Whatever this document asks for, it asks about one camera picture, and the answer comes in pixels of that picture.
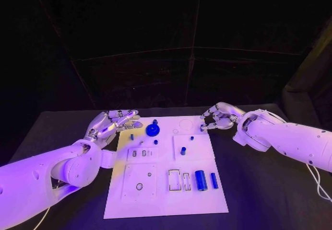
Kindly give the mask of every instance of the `small blue piece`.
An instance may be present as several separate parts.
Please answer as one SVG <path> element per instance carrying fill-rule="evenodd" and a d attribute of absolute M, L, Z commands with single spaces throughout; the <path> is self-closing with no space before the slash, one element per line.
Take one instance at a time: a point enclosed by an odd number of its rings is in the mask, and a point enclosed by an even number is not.
<path fill-rule="evenodd" d="M 198 182 L 198 190 L 200 191 L 208 190 L 208 184 L 207 184 L 207 180 L 206 180 L 204 170 L 195 171 L 195 177 L 197 177 L 197 182 Z"/>
<path fill-rule="evenodd" d="M 161 128 L 158 126 L 158 120 L 155 119 L 154 123 L 148 125 L 146 133 L 148 133 L 148 136 L 154 137 L 159 134 L 159 132 L 161 132 Z"/>
<path fill-rule="evenodd" d="M 216 173 L 211 173 L 214 188 L 219 189 L 219 183 L 217 183 L 217 176 L 216 175 L 217 175 Z"/>
<path fill-rule="evenodd" d="M 187 150 L 187 148 L 185 148 L 185 147 L 182 147 L 182 155 L 185 155 L 185 150 Z"/>

